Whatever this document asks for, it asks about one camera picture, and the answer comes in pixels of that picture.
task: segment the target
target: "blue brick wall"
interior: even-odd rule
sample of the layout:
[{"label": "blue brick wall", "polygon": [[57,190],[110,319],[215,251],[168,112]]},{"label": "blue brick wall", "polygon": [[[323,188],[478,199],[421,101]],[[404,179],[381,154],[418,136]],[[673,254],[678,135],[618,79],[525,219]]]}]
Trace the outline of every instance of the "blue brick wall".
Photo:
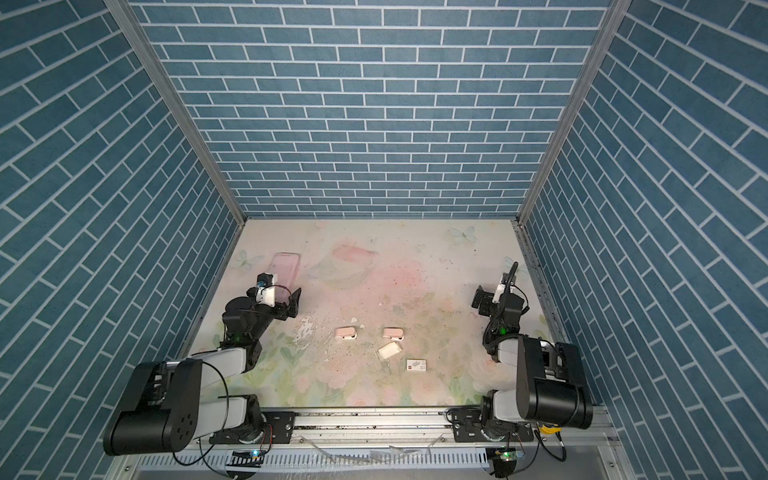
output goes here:
[{"label": "blue brick wall", "polygon": [[645,478],[768,478],[767,7],[634,0],[529,224]]},{"label": "blue brick wall", "polygon": [[0,478],[91,478],[235,224],[101,0],[0,2]]},{"label": "blue brick wall", "polygon": [[256,3],[131,3],[251,217],[513,217],[609,1]]}]

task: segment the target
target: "floral tabletop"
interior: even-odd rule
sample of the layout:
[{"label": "floral tabletop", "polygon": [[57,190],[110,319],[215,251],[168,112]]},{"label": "floral tabletop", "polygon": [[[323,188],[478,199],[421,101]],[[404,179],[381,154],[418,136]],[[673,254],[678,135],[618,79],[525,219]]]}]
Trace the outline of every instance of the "floral tabletop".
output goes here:
[{"label": "floral tabletop", "polygon": [[[531,301],[521,331],[549,339],[541,305],[511,224],[505,220],[249,220],[192,352],[218,346],[221,313],[268,269],[275,253],[300,255],[299,315],[275,320],[250,372],[230,377],[231,395],[256,393],[264,407],[453,406],[515,387],[515,366],[481,344],[487,317],[470,306],[511,263]],[[336,339],[341,326],[357,338]],[[381,360],[386,327],[402,328],[402,352]],[[406,370],[425,359],[426,372]],[[203,398],[222,395],[204,390]]]}]

